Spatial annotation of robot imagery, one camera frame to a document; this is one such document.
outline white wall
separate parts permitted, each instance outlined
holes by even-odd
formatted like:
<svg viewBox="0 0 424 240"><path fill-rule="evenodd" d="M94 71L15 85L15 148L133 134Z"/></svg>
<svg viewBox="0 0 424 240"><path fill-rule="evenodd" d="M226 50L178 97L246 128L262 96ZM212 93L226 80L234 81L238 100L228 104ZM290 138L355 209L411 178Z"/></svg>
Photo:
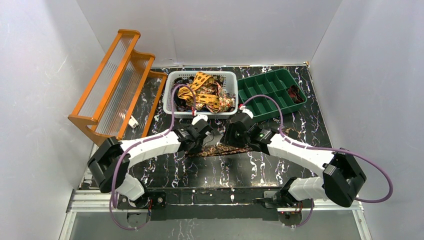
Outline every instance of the white wall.
<svg viewBox="0 0 424 240"><path fill-rule="evenodd" d="M311 62L332 142L387 170L393 197L365 204L375 240L424 239L424 2L344 0ZM362 197L388 191L362 165Z"/></svg>
<svg viewBox="0 0 424 240"><path fill-rule="evenodd" d="M104 54L75 0L0 1L0 239L58 239L92 146L67 115Z"/></svg>
<svg viewBox="0 0 424 240"><path fill-rule="evenodd" d="M342 0L77 0L103 50L136 29L154 66L310 61Z"/></svg>

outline purple cable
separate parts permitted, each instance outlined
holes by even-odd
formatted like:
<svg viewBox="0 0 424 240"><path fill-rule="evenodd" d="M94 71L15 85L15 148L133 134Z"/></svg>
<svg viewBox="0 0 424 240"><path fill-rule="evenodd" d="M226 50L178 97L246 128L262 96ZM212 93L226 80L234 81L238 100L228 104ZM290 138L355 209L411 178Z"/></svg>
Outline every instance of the purple cable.
<svg viewBox="0 0 424 240"><path fill-rule="evenodd" d="M371 164L373 167L375 167L377 170L379 170L380 173L383 174L383 176L385 177L385 179L387 180L387 183L388 183L388 193L387 193L387 195L385 197L380 198L380 199L376 199L376 200L367 200L367 199L362 199L362 198L356 197L355 200L360 201L360 202L364 202L364 203L376 204L376 203L384 202L384 201L388 200L392 196L392 194L393 194L393 183L392 183L392 180L390 179L389 175L380 166L378 166L377 164L375 164L374 162L372 162L368 158L366 158L366 157L364 157L364 156L362 156L360 154L357 154L355 152L348 151L348 150L331 148L331 147L305 146L305 145L298 144L296 142L290 141L289 137L287 137L283 133L283 113L281 112L281 109L278 106L278 104L276 103L276 101L274 99L272 99L271 97L269 97L267 95L262 95L262 94L255 95L255 96L252 96L249 99L247 99L243 103L243 105L246 105L252 99L258 98L258 97L263 97L263 98L266 98L266 99L271 100L271 102L273 102L275 104L275 106L277 107L278 113L279 113L279 118L280 118L280 125L279 125L278 132L284 138L284 140L287 141L288 143L292 144L293 146L296 146L296 147L299 147L299 148L303 148L303 149L306 148L306 149L309 149L309 150L322 150L322 151L332 151L332 152L339 152L339 153L349 154L349 155L358 157L358 158L364 160L365 162ZM309 217L312 214L312 209L313 209L313 207L311 207L308 217L306 218L306 220L303 223L301 223L301 225L305 224L306 221L309 220Z"/></svg>
<svg viewBox="0 0 424 240"><path fill-rule="evenodd" d="M177 85L177 86L175 86L174 87L174 89L172 90L172 93L171 93L171 100L174 98L174 95L175 95L175 92L177 91L177 89L178 88L180 88L180 87L186 87L186 88L188 88L189 90L190 90L190 92L193 94L193 105L194 105L194 110L196 110L196 94L195 94L195 92L188 86L188 85L185 85L185 84L179 84L179 85ZM160 139L160 138L162 138L162 137L164 137L164 136L166 136L166 135L168 135L171 131L172 131L172 128L174 127L174 121L175 121L175 116L174 116L174 104L171 104L171 126L169 127L169 129L168 129L168 131L166 131L164 134L162 134L162 135L158 135L158 136L154 136L154 137L151 137L151 138L148 138L148 139L144 139L143 141L139 141L139 142L136 142L136 143L134 143L133 145L131 145L131 146L129 146L121 155L120 155L120 157L119 157L119 159L118 159L118 162L116 163L116 167L115 167L115 171L113 172L113 178L112 178L112 187L111 187L111 196L110 196L110 200L109 200L109 211L110 211L110 215L112 216L112 220L115 222L115 224L116 225L118 225L118 227L120 227L120 228L122 228L122 229L125 229L125 230L137 230L137 229L140 229L140 228L142 228L142 227L144 227L146 224L147 224L147 222L146 223L144 223L144 224L142 224L142 225L140 225L140 226L138 226L138 227L135 227L135 228L128 228L128 227L125 227L125 226L122 226L116 219L115 219L115 216L114 216L114 214L113 214L113 212L112 212L112 206L114 207L114 208L117 208L117 206L118 206L118 195L116 194L116 186L117 186L117 177L118 177L118 172L119 172L119 168L120 168L120 166L121 166L121 164L122 164L122 161L124 160L124 158L125 158L125 156L128 154L128 152L132 149L132 148L134 148L135 146L138 146L138 145L140 145L141 143L145 143L145 142L148 142L148 141L152 141L152 140L155 140L155 139Z"/></svg>
<svg viewBox="0 0 424 240"><path fill-rule="evenodd" d="M296 228L298 228L298 227L302 227L302 226L303 226L305 223L307 223L307 222L309 221L309 219L311 218L311 216L312 216L312 209L314 209L314 207L315 207L315 203L314 203L314 200L313 200L313 199L311 199L310 201L311 201L311 205L310 205L310 211L309 211L309 214L307 215L307 217L306 217L305 221L303 221L303 222L301 222L301 223L299 223L299 224L295 225L295 226L296 226Z"/></svg>

